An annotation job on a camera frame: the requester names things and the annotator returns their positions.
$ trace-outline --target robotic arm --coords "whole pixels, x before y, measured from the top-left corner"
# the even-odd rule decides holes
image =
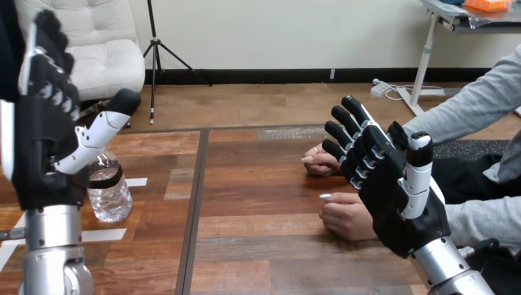
[[[89,177],[85,165],[101,153],[139,106],[139,94],[121,90],[87,126],[77,127],[79,98],[69,79],[73,58],[54,14],[31,25],[20,75],[20,98],[1,102],[2,169],[25,210],[25,232],[0,232],[0,240],[25,236],[20,294],[93,293],[84,265],[80,208]]]
[[[494,294],[464,260],[472,248],[458,251],[449,238],[444,198],[431,177],[431,137],[419,132],[409,142],[396,122],[385,133],[352,96],[342,106],[332,115],[345,129],[332,121],[325,126],[340,145],[324,140],[323,148],[359,190],[382,243],[411,262],[429,294]]]

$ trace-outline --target water bottle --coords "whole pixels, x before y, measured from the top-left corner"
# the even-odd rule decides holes
[[[96,217],[105,222],[127,218],[132,209],[132,196],[116,155],[105,150],[90,162],[88,172],[88,196]]]

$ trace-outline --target wood grain surface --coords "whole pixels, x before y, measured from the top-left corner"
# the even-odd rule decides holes
[[[420,279],[379,241],[347,242],[318,217],[343,176],[308,176],[317,127],[211,130],[191,294],[413,294]]]
[[[97,220],[85,202],[82,230],[126,229],[121,240],[82,244],[96,295],[174,294],[199,136],[132,134],[111,141],[108,149],[118,155],[125,177],[147,183],[130,187],[133,208],[121,222]],[[9,182],[2,177],[0,185],[0,229],[11,229],[22,212]],[[25,254],[25,246],[18,245],[1,270],[0,294],[18,294]]]
[[[466,83],[426,83],[462,87]],[[179,128],[237,127],[261,125],[324,124],[331,108],[342,97],[353,95],[372,117],[387,127],[396,120],[404,124],[414,116],[402,101],[369,94],[372,84],[264,84],[264,85],[158,85],[154,124],[149,124],[151,86],[141,91],[143,102],[124,132],[174,130]],[[420,106],[430,109],[448,96],[422,96]],[[492,126],[465,139],[509,140],[519,130],[521,119],[510,114]]]

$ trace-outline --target black tripod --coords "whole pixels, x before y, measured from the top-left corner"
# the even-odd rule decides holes
[[[150,15],[150,27],[152,28],[152,40],[150,40],[150,45],[148,46],[147,50],[145,51],[145,54],[143,55],[143,58],[146,57],[148,51],[153,47],[153,57],[152,57],[152,98],[151,98],[151,106],[150,106],[150,124],[154,123],[154,95],[155,95],[155,89],[157,88],[157,85],[155,84],[155,63],[157,61],[157,74],[158,76],[161,75],[165,70],[161,68],[161,61],[159,60],[159,46],[163,47],[168,53],[172,54],[173,57],[177,58],[185,67],[187,67],[192,73],[197,74],[198,76],[202,77],[202,79],[205,81],[205,84],[208,84],[208,86],[212,86],[211,82],[208,80],[207,77],[200,74],[196,70],[192,69],[191,66],[189,66],[187,63],[185,63],[182,59],[180,59],[175,53],[172,52],[172,50],[168,49],[167,46],[165,46],[163,43],[161,43],[160,39],[157,39],[155,36],[155,25],[154,25],[154,13],[152,12],[152,1],[147,0],[148,2],[148,14]]]

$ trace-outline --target white tape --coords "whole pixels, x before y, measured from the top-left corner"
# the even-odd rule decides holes
[[[125,179],[127,186],[146,186],[148,178],[128,178]]]
[[[18,227],[25,227],[25,213],[22,214],[20,220],[16,223],[15,228]],[[121,240],[126,231],[127,229],[85,230],[82,232],[82,241],[101,242]],[[2,246],[0,246],[0,272],[4,266],[6,266],[7,261],[11,255],[13,255],[18,245],[25,245],[25,239],[2,242]]]

